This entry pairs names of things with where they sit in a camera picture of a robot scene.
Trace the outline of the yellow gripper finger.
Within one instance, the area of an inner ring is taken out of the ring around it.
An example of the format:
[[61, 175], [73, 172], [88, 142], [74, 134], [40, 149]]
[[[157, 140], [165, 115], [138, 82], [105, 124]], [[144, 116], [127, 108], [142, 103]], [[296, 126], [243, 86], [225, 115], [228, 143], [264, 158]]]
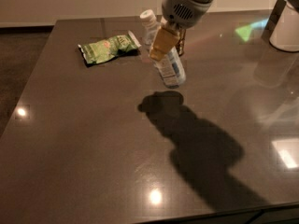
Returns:
[[156, 21], [149, 33], [149, 57], [160, 61], [179, 41], [179, 26]]

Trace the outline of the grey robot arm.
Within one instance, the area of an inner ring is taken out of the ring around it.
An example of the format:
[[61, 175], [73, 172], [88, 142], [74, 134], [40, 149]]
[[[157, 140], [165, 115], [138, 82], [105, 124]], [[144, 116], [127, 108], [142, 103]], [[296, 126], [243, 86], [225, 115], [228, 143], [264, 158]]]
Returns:
[[[299, 0], [283, 0], [278, 22], [269, 42], [276, 49], [288, 52], [299, 51], [298, 9]], [[164, 21], [158, 29], [149, 56], [160, 61], [179, 41], [179, 30], [193, 27], [208, 11], [213, 0], [163, 0]]]

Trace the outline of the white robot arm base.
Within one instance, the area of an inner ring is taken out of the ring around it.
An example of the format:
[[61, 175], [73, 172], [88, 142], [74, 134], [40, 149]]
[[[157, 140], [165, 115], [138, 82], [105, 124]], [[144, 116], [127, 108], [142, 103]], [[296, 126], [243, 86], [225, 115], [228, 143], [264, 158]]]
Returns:
[[276, 49], [299, 51], [299, 12], [290, 3], [283, 8], [269, 41]]

